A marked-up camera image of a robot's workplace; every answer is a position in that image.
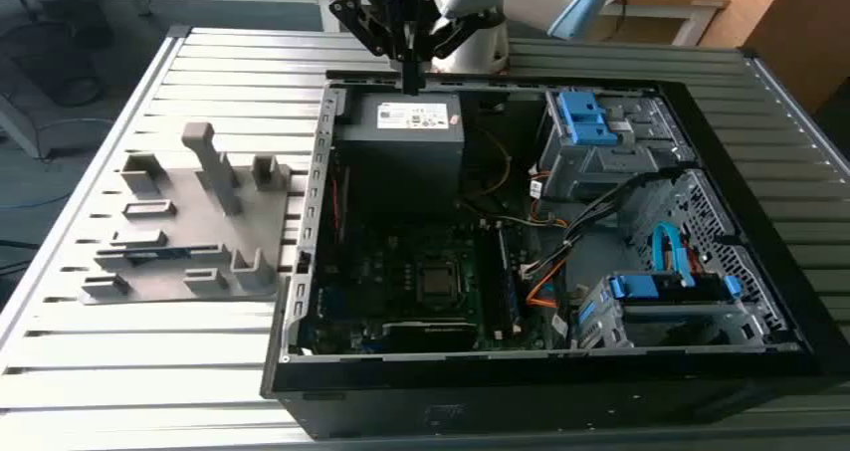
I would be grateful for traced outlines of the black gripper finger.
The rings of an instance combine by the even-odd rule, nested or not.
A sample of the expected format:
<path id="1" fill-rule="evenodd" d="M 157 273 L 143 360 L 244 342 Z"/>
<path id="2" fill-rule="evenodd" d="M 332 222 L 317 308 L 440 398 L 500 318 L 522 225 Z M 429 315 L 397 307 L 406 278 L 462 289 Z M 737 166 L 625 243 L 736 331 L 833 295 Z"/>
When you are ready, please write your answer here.
<path id="1" fill-rule="evenodd" d="M 412 48 L 406 43 L 405 25 L 382 26 L 370 3 L 362 0 L 330 0 L 329 11 L 374 56 L 398 63 L 401 91 L 412 96 Z"/>
<path id="2" fill-rule="evenodd" d="M 413 19 L 412 37 L 412 95 L 416 96 L 425 85 L 422 64 L 432 58 L 444 59 L 472 36 L 484 28 L 493 27 L 502 14 L 497 11 L 481 11 L 448 21 L 433 29 L 438 15 L 417 11 Z"/>

